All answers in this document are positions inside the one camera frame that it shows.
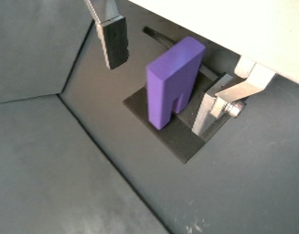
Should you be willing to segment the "gripper silver screw right finger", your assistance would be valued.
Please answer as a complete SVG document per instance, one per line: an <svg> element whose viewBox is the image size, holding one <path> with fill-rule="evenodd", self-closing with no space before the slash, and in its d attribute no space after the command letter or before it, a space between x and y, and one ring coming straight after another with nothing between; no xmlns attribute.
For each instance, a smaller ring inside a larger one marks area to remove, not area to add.
<svg viewBox="0 0 299 234"><path fill-rule="evenodd" d="M201 136L209 119L225 113L236 117L244 109L243 99L262 92L275 76L275 71L242 57L235 65L235 76L225 74L208 88L192 124L192 132Z"/></svg>

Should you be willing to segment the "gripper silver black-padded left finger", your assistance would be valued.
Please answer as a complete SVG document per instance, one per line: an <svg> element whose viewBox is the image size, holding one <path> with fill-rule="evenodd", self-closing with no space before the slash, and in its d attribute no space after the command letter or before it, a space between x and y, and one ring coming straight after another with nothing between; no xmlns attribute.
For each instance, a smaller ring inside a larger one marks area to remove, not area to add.
<svg viewBox="0 0 299 234"><path fill-rule="evenodd" d="M115 69L128 60L125 17L120 15L116 0L84 0L101 41L107 67Z"/></svg>

